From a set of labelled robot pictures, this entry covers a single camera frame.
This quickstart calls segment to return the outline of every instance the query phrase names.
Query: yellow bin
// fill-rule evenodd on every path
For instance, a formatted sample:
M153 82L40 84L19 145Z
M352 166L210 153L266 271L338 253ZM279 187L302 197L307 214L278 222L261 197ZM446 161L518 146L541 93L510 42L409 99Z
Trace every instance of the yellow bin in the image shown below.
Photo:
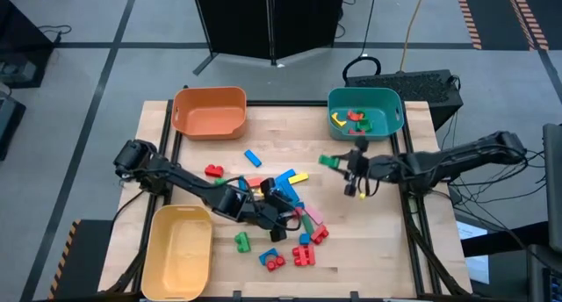
M198 297L211 267L213 222L200 206L168 205L155 213L140 285L153 301Z

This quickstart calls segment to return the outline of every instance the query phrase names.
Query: plastic bin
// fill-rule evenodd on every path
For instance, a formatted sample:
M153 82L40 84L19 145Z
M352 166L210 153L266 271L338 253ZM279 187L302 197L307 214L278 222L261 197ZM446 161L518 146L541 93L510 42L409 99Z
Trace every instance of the plastic bin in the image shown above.
M239 87L180 90L172 110L172 125L190 140L237 139L246 130L246 92Z
M155 213L142 272L152 301L191 301L205 289L211 267L213 222L195 205L167 205Z
M371 130L363 136L367 140L384 140L404 125L404 111L400 97L388 88L336 88L328 95L328 123L334 140L354 140L359 134L349 134L356 123L348 120L348 111L364 111L371 122ZM347 123L339 127L332 114Z

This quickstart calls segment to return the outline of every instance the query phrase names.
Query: teal bin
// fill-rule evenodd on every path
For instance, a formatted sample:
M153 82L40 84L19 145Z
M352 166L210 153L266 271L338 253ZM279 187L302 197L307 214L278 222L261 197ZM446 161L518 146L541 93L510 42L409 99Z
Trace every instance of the teal bin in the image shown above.
M388 88L336 88L328 95L328 123L330 135L334 140L354 140L361 134L352 134L358 123L348 119L348 112L362 111L369 121L371 130L365 131L367 140L384 140L400 130L404 125L404 111L400 96ZM332 115L343 122L339 126Z

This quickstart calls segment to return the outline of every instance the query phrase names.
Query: hazard tape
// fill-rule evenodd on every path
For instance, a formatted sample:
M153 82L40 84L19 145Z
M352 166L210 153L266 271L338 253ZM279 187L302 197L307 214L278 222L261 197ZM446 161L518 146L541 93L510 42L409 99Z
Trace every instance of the hazard tape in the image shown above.
M529 26L529 29L533 37L535 38L535 41L538 43L538 46L543 50L548 50L549 49L548 41L546 40L543 34L543 30L541 30L541 26L538 24L535 15L533 15L533 12L530 10L529 5L527 4L527 0L510 0L510 1L511 4L513 5L515 14L520 19L520 23L524 18L525 22L527 22L527 25ZM523 23L523 27L524 27L524 31L526 31L525 35L528 36L529 39L530 38L529 29L527 29L527 26L524 26L524 23Z
M56 272L54 273L53 282L51 283L49 293L47 294L47 299L54 299L54 294L56 293L56 289L59 287L59 282L61 281L62 269L64 268L64 264L67 262L68 252L70 251L70 246L72 245L72 240L76 235L76 228L79 224L79 219L72 222L70 231L68 231L67 241L64 244L64 248L62 249L62 257L59 261L59 265L56 267Z
M460 5L460 10L463 12L463 18L465 19L466 27L468 28L468 33L471 36L472 46L476 49L482 49L482 41L478 35L478 30L474 24L474 19L472 18L471 10L468 7L466 0L458 0Z

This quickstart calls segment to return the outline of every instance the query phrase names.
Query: yellow block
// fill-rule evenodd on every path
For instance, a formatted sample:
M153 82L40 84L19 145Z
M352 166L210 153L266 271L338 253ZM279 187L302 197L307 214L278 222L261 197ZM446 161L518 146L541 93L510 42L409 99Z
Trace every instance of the yellow block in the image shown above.
M348 123L348 121L340 121L339 119L337 119L337 112L334 112L334 114L332 114L332 121L334 121L334 123L336 123L340 127L343 127L346 123Z
M307 173L298 174L289 178L290 184L300 183L301 181L305 181L308 179Z

